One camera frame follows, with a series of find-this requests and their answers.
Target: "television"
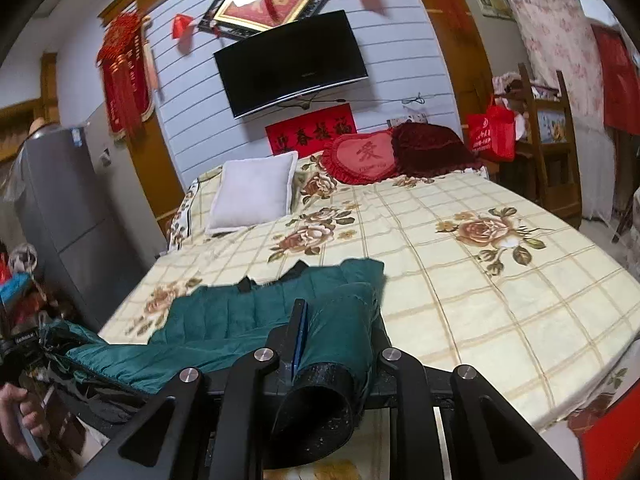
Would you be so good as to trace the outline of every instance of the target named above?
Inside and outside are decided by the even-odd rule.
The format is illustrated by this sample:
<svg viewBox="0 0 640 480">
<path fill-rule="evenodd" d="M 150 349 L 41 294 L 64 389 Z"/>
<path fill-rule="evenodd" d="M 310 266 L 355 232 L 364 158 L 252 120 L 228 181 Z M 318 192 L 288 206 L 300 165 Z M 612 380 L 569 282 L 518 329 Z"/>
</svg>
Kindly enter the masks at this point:
<svg viewBox="0 0 640 480">
<path fill-rule="evenodd" d="M 215 58 L 235 118 L 367 77 L 343 10 L 255 34 Z"/>
</svg>

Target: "bedsheet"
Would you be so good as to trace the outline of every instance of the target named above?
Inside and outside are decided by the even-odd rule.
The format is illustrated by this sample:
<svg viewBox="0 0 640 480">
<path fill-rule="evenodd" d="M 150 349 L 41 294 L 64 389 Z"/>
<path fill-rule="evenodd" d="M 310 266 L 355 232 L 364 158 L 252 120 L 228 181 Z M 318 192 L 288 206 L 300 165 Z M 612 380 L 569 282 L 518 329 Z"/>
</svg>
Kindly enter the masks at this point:
<svg viewBox="0 0 640 480">
<path fill-rule="evenodd" d="M 375 258 L 385 263 L 381 311 L 393 345 L 435 368 L 472 364 L 541 430 L 583 402 L 640 326 L 640 285 L 625 269 L 479 171 L 346 186 L 313 155 L 298 161 L 290 216 L 209 237 L 221 172 L 188 190 L 169 253 L 103 327 L 108 342 L 146 343 L 173 298 L 198 285 L 266 282 L 297 260 Z M 375 446 L 382 416 L 363 424 Z M 384 476 L 379 462 L 359 474 Z"/>
</svg>

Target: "slat wall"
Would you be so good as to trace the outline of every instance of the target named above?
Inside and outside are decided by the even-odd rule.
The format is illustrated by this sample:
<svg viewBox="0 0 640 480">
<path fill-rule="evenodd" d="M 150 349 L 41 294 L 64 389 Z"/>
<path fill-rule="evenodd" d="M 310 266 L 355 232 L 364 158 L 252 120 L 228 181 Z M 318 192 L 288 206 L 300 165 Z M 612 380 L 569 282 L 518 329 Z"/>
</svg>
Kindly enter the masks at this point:
<svg viewBox="0 0 640 480">
<path fill-rule="evenodd" d="M 264 127 L 304 113 L 300 108 L 271 107 L 235 120 L 229 109 L 213 53 L 233 43 L 205 32 L 193 35 L 186 56 L 171 38 L 177 13 L 200 17 L 212 0 L 167 0 L 151 12 L 148 31 L 158 67 L 157 95 L 163 133 L 185 186 L 204 171 L 226 160 L 271 155 Z M 361 0 L 329 0 L 322 12 L 347 12 L 369 72 L 368 80 L 329 89 L 317 99 L 344 98 L 351 103 L 360 132 L 386 126 L 386 120 L 425 112 L 430 122 L 449 126 L 460 136 L 447 69 L 433 27 L 420 0 L 379 0 L 367 10 Z M 400 100 L 432 94 L 424 105 L 410 108 Z M 333 106 L 312 104 L 310 111 Z"/>
</svg>

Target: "black tv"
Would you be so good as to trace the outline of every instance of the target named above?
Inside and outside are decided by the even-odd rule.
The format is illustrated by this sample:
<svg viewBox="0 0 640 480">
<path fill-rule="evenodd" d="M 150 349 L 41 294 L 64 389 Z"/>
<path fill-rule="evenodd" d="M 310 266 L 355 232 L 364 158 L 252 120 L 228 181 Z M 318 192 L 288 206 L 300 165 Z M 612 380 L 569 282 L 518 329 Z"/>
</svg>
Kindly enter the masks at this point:
<svg viewBox="0 0 640 480">
<path fill-rule="evenodd" d="M 255 34 L 215 58 L 235 118 L 367 77 L 343 10 Z"/>
</svg>

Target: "person's hand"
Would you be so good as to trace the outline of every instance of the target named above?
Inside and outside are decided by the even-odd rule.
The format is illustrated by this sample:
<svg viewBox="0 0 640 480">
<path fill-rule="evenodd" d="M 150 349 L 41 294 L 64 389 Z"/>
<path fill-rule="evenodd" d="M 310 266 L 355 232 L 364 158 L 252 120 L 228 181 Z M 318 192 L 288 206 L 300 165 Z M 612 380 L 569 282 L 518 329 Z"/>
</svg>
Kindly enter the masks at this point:
<svg viewBox="0 0 640 480">
<path fill-rule="evenodd" d="M 9 383 L 0 389 L 0 430 L 10 446 L 23 457 L 33 459 L 14 411 L 14 404 L 18 403 L 22 413 L 22 425 L 30 430 L 33 436 L 46 438 L 49 435 L 49 423 L 45 419 L 44 410 L 38 399 L 33 394 Z"/>
</svg>

